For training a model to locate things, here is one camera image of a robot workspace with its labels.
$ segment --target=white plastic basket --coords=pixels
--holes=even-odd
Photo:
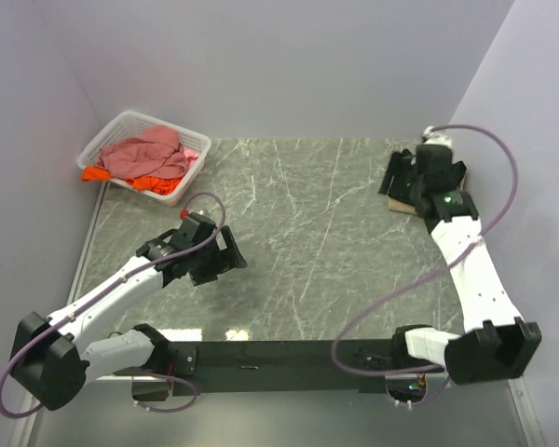
[[[105,128],[98,133],[93,140],[83,149],[83,152],[76,160],[76,165],[84,169],[87,166],[93,166],[95,160],[100,156],[100,149],[104,146],[108,146],[120,140],[124,140],[128,137],[138,137],[143,133],[146,128],[150,128],[156,124],[162,124],[174,129],[178,132],[178,137],[180,138],[180,143],[186,147],[191,148],[193,151],[199,152],[197,162],[193,167],[186,173],[183,179],[180,181],[178,186],[174,191],[166,196],[153,193],[151,191],[136,191],[132,189],[132,186],[126,182],[118,179],[112,179],[110,182],[117,184],[123,188],[134,191],[137,194],[143,196],[151,197],[158,202],[165,205],[173,207],[178,203],[180,197],[186,192],[190,183],[195,180],[197,174],[203,169],[203,163],[205,162],[205,156],[211,148],[211,139],[200,133],[193,132],[180,126],[175,126],[161,119],[153,118],[149,115],[139,114],[131,110],[123,112],[110,121]]]

